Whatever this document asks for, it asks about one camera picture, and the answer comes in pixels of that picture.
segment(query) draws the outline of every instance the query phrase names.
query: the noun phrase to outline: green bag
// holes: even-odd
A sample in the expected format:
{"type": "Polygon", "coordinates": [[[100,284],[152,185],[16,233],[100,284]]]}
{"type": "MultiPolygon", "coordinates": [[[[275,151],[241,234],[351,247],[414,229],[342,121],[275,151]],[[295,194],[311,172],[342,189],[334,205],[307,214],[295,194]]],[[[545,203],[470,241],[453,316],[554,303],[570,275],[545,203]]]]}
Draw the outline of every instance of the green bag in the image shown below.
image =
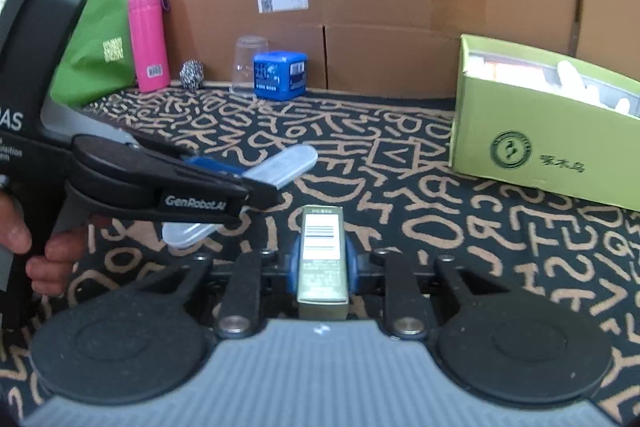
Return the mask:
{"type": "Polygon", "coordinates": [[[81,106],[132,86],[127,0],[87,0],[53,78],[56,102],[81,106]]]}

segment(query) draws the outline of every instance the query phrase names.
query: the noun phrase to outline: green box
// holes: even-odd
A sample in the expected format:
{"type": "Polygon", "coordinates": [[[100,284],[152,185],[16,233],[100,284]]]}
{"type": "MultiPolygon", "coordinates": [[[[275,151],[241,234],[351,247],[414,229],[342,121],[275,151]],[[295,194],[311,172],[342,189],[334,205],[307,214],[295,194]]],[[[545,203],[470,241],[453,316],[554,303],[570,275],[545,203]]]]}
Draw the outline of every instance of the green box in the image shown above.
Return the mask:
{"type": "Polygon", "coordinates": [[[449,166],[455,172],[640,210],[640,83],[576,58],[462,36],[449,166]],[[585,84],[624,96],[629,114],[558,94],[474,77],[479,55],[540,67],[545,78],[568,60],[585,84]]]}

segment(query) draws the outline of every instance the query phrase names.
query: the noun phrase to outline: pink bottle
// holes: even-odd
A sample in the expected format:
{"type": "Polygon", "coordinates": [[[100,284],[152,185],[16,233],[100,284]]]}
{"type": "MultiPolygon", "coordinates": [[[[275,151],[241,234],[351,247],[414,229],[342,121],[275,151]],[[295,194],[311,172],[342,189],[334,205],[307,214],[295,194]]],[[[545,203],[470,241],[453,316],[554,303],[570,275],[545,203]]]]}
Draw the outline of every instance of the pink bottle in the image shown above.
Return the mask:
{"type": "Polygon", "coordinates": [[[166,0],[129,0],[131,46],[141,92],[162,89],[171,83],[162,25],[163,9],[169,9],[166,0]]]}

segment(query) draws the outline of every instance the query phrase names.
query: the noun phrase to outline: finger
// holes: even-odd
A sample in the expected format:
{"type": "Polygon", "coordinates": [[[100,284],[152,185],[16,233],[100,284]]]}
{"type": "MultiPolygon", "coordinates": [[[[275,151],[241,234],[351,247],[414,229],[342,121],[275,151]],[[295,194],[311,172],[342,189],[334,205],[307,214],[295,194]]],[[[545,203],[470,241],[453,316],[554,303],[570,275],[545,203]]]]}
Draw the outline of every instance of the finger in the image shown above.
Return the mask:
{"type": "Polygon", "coordinates": [[[91,216],[89,223],[94,225],[97,229],[108,229],[111,226],[111,217],[105,216],[91,216]]]}
{"type": "Polygon", "coordinates": [[[48,295],[50,297],[57,297],[64,294],[66,291],[66,283],[62,282],[46,282],[46,281],[33,281],[31,288],[34,292],[40,295],[48,295]]]}
{"type": "Polygon", "coordinates": [[[72,263],[53,263],[42,256],[31,257],[27,261],[27,275],[34,282],[62,282],[71,277],[72,263]]]}
{"type": "Polygon", "coordinates": [[[27,253],[31,248],[31,234],[14,207],[14,201],[0,191],[0,245],[15,253],[27,253]]]}
{"type": "Polygon", "coordinates": [[[44,255],[56,263],[75,263],[86,250],[88,227],[77,227],[51,237],[44,248],[44,255]]]}

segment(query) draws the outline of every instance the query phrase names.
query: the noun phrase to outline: blue cube container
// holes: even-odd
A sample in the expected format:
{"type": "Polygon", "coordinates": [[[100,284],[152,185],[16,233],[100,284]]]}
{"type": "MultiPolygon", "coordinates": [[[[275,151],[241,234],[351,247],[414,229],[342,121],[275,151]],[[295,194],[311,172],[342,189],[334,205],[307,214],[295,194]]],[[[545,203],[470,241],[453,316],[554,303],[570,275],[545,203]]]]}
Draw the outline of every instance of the blue cube container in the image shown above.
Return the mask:
{"type": "Polygon", "coordinates": [[[290,100],[305,94],[306,55],[269,52],[254,57],[254,92],[260,98],[290,100]]]}

